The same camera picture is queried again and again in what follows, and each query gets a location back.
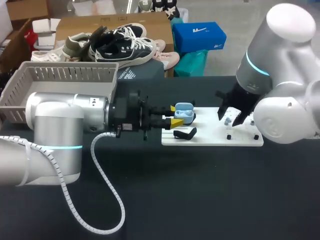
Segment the shoe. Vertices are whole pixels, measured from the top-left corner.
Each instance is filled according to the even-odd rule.
[[[159,51],[160,53],[162,53],[165,48],[166,48],[166,42],[163,40],[154,40],[155,45],[156,45],[156,50]]]
[[[151,13],[154,12],[152,9],[152,0],[140,0],[139,1],[139,13]]]
[[[165,10],[166,0],[152,0],[152,9],[155,12],[163,12]]]
[[[148,62],[157,51],[156,43],[148,38],[133,37],[133,33],[123,33],[112,44],[104,45],[95,51],[97,62],[119,63],[119,69]]]
[[[177,8],[177,0],[165,0],[164,10],[170,21],[174,18],[180,18],[180,12]]]
[[[91,33],[79,33],[74,36],[68,36],[65,40],[65,45],[62,49],[62,54],[65,56],[66,61],[80,61],[83,48],[87,46]]]
[[[173,68],[175,65],[178,64],[180,60],[180,56],[176,52],[157,51],[153,58],[163,63],[163,67],[165,71]]]
[[[33,51],[31,54],[32,62],[63,62],[62,51],[63,47],[51,51]]]
[[[130,35],[133,38],[145,38],[147,36],[147,30],[142,24],[131,23],[120,26],[112,31],[103,33],[95,42],[93,42],[88,50],[88,57],[95,62],[96,50],[123,38],[124,36],[120,33]]]

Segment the metal bolt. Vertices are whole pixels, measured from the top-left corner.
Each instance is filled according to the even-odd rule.
[[[227,117],[224,121],[224,125],[228,126],[229,123],[231,123],[231,119],[229,117]]]

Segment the white cable protector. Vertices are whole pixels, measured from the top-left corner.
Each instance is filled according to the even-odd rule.
[[[57,163],[57,161],[55,160],[55,158],[51,155],[50,151],[48,151],[47,149],[43,148],[42,146],[40,145],[37,145],[33,142],[28,142],[30,144],[30,148],[31,149],[34,149],[36,151],[39,151],[40,153],[42,153],[47,159],[49,159],[49,161],[51,162],[52,166],[54,167],[55,171],[56,171],[56,174],[57,176],[59,177],[59,180],[60,180],[60,184],[61,184],[61,188],[62,188],[62,191],[63,191],[63,194],[64,194],[64,197],[65,197],[65,200],[73,214],[73,216],[75,217],[75,219],[87,230],[89,230],[90,232],[92,233],[95,233],[95,234],[100,234],[100,235],[109,235],[109,234],[113,234],[115,232],[117,232],[124,224],[125,222],[125,218],[126,218],[126,211],[125,211],[125,206],[120,198],[120,196],[118,195],[117,191],[115,190],[115,188],[112,186],[111,182],[108,180],[106,174],[104,173],[104,171],[102,170],[100,164],[98,163],[98,160],[96,158],[96,155],[95,155],[95,145],[96,145],[96,142],[103,138],[103,137],[111,137],[111,138],[115,138],[116,137],[116,134],[115,133],[112,133],[112,132],[105,132],[105,133],[101,133],[99,134],[98,136],[96,136],[92,143],[91,143],[91,148],[90,148],[90,151],[91,151],[91,156],[92,156],[92,159],[93,159],[93,162],[95,164],[95,166],[98,168],[101,176],[103,177],[104,181],[106,182],[106,184],[109,186],[109,188],[111,189],[113,195],[115,196],[115,198],[117,199],[119,205],[120,205],[120,209],[121,209],[121,219],[120,219],[120,222],[118,223],[117,226],[115,226],[114,228],[110,229],[110,230],[100,230],[100,229],[97,229],[97,228],[94,228],[92,226],[90,226],[89,224],[87,224],[82,218],[81,216],[79,215],[79,213],[77,212],[72,200],[71,200],[71,197],[69,195],[69,191],[68,191],[68,188],[67,188],[67,185],[65,183],[65,180],[64,180],[64,176],[60,170],[60,167]],[[26,140],[25,139],[21,139],[19,137],[13,137],[13,136],[0,136],[0,139],[3,139],[7,142],[12,142],[12,143],[16,143],[16,144],[20,144],[20,145],[24,145],[26,146]]]

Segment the olive green sneaker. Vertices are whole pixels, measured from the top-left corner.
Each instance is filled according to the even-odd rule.
[[[88,47],[87,43],[91,33],[79,33],[74,36],[68,36],[62,49],[62,54],[67,62],[78,62],[83,55],[83,48]]]

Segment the black table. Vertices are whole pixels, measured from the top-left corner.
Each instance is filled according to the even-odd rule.
[[[178,78],[118,83],[149,95],[155,106],[196,100],[214,107],[216,90],[234,77]],[[6,123],[2,135],[33,140],[25,126]],[[78,212],[100,229],[118,224],[120,209],[90,156],[84,136],[80,179],[68,186]],[[320,238],[318,140],[263,147],[173,147],[161,131],[103,138],[96,155],[121,196],[125,226],[109,236],[88,232],[74,219],[60,186],[0,187],[0,238],[10,240],[318,240]]]

